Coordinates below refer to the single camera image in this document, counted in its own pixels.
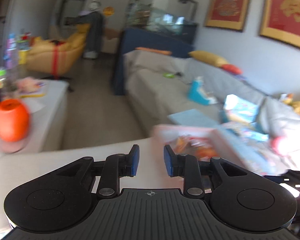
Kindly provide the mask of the pink cardboard box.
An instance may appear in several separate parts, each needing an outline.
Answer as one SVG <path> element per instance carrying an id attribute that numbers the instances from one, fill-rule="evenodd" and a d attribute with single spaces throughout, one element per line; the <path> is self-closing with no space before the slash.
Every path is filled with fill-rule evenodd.
<path id="1" fill-rule="evenodd" d="M 280 157 L 249 146 L 221 128 L 157 125 L 152 139 L 153 151 L 160 157 L 164 146 L 169 145 L 175 154 L 190 154 L 200 161 L 220 157 L 262 176 L 277 176 L 288 170 Z"/>

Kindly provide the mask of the teal toy bag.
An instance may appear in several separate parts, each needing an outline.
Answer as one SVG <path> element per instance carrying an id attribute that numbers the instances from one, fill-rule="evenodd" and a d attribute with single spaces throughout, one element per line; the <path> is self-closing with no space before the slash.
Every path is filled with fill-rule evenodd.
<path id="1" fill-rule="evenodd" d="M 201 77 L 197 77 L 192 81 L 188 93 L 188 99 L 204 106 L 214 105 L 217 103 L 217 99 L 214 96 L 207 94 L 204 90 L 204 84 Z"/>

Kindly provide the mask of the grey covered sofa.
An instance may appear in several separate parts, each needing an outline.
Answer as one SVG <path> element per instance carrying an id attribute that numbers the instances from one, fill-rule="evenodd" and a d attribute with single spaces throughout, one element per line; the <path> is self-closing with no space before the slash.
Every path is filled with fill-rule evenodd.
<path id="1" fill-rule="evenodd" d="M 123 56 L 125 90 L 147 133 L 168 124 L 169 115 L 196 109 L 217 123 L 226 97 L 235 95 L 257 106 L 256 125 L 272 138 L 300 138 L 300 115 L 245 81 L 194 58 L 182 59 L 134 50 Z"/>

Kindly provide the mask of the white coffee table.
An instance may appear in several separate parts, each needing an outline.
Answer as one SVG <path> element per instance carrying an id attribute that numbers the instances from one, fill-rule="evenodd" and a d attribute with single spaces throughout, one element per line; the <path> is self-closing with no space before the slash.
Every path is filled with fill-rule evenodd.
<path id="1" fill-rule="evenodd" d="M 14 153 L 40 153 L 61 148 L 68 112 L 68 86 L 64 81 L 48 80 L 44 96 L 23 99 L 31 111 L 30 132 L 19 142 L 0 139 L 0 158 Z"/>

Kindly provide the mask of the orange cushion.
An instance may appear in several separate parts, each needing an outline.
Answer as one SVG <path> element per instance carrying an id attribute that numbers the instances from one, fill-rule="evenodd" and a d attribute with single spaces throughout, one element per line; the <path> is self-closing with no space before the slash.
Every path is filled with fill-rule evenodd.
<path id="1" fill-rule="evenodd" d="M 243 71 L 233 64 L 224 64 L 224 65 L 222 65 L 222 69 L 233 75 L 242 75 L 243 74 Z"/>

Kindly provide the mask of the yellow cushion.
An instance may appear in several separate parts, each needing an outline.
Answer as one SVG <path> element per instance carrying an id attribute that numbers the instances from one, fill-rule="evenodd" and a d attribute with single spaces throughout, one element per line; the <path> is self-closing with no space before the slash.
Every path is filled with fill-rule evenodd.
<path id="1" fill-rule="evenodd" d="M 193 59 L 199 62 L 214 67 L 222 67 L 223 65 L 228 64 L 228 61 L 225 58 L 203 50 L 196 50 L 196 51 L 189 52 L 189 55 L 190 57 L 192 57 Z"/>

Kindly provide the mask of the orange pumpkin bucket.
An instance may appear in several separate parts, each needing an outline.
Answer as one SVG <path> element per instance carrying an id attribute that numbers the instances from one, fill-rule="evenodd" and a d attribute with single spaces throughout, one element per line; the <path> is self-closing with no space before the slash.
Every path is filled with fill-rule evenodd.
<path id="1" fill-rule="evenodd" d="M 17 142 L 24 139 L 30 129 L 30 113 L 19 99 L 0 102 L 0 139 Z"/>

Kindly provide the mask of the pink plush toy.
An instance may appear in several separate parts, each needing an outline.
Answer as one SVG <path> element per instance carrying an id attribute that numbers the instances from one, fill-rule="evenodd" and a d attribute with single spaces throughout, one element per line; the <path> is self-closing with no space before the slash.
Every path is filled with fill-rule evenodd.
<path id="1" fill-rule="evenodd" d="M 33 77 L 25 77 L 17 81 L 17 89 L 19 90 L 19 92 L 26 93 L 26 94 L 36 93 L 44 85 L 45 83 Z"/>

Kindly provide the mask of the dark blue cabinet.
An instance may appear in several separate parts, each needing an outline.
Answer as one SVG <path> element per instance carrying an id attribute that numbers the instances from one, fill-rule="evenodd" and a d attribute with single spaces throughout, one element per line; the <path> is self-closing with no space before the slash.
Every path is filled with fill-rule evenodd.
<path id="1" fill-rule="evenodd" d="M 186 59 L 194 46 L 177 38 L 140 28 L 128 27 L 121 34 L 115 59 L 111 88 L 115 95 L 125 95 L 126 82 L 136 68 L 155 72 L 169 69 L 172 57 Z"/>

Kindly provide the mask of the colourful water bottle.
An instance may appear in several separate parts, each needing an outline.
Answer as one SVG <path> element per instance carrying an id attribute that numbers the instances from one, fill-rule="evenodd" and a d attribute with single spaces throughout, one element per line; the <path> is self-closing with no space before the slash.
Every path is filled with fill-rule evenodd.
<path id="1" fill-rule="evenodd" d="M 18 65 L 18 48 L 14 33 L 8 36 L 4 60 L 7 69 L 13 69 Z"/>

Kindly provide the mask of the glass fish tank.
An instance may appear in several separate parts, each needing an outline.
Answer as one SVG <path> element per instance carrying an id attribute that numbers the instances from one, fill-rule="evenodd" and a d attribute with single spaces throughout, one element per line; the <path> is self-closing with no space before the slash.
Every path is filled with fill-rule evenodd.
<path id="1" fill-rule="evenodd" d="M 133 3 L 127 13 L 126 26 L 144 29 L 160 35 L 193 44 L 197 24 L 184 16 L 174 16 L 163 10 Z"/>

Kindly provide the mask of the red framed wall picture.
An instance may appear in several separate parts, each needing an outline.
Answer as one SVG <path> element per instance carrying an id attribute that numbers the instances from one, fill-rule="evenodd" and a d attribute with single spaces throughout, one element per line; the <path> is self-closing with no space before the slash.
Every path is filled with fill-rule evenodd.
<path id="1" fill-rule="evenodd" d="M 205 26 L 242 32 L 250 0 L 210 0 Z"/>

